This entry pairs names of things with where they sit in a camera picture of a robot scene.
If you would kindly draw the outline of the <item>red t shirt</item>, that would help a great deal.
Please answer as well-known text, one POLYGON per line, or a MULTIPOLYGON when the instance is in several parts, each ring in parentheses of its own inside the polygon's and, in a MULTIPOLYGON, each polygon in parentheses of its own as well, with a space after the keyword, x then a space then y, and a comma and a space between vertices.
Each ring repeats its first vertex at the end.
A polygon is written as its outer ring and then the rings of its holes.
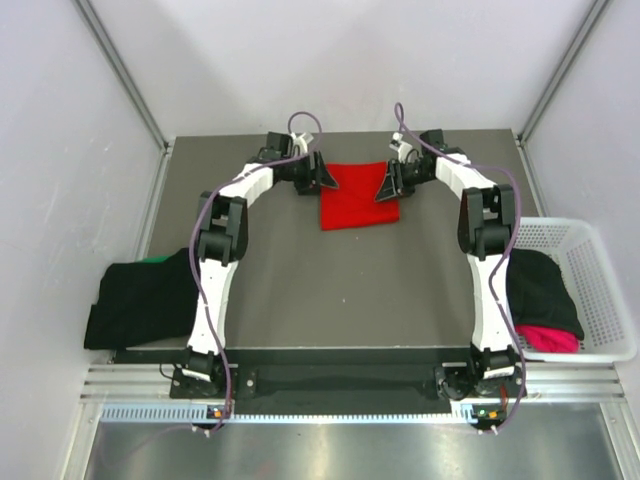
POLYGON ((386 174, 386 163, 328 164, 337 188, 323 187, 320 195, 320 226, 323 231, 363 228, 395 223, 399 202, 377 202, 375 197, 386 174))

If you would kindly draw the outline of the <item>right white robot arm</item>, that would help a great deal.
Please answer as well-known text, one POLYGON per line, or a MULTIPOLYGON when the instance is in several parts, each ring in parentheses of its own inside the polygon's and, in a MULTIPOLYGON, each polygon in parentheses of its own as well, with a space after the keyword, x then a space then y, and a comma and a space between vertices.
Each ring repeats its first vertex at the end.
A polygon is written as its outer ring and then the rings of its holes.
POLYGON ((417 186, 437 180, 459 200, 457 242, 470 267, 474 329, 463 367, 439 367, 439 388, 461 400, 487 396, 517 377, 517 346, 507 298, 507 269, 519 226, 517 198, 509 184, 487 178, 459 149, 443 144, 439 130, 425 132, 418 153, 404 135, 389 143, 395 157, 386 163, 377 203, 411 196, 417 186))

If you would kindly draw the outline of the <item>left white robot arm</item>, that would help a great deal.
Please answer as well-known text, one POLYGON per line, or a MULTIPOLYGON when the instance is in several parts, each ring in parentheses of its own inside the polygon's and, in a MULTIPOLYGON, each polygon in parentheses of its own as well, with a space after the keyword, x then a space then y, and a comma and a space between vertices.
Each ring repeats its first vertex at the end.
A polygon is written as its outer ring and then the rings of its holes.
POLYGON ((200 198, 188 247, 198 300, 187 343, 185 379, 205 396, 229 397, 231 367, 225 353, 230 288, 249 243, 249 209, 279 182, 299 193, 337 188, 311 133, 267 134, 266 145, 231 180, 200 198))

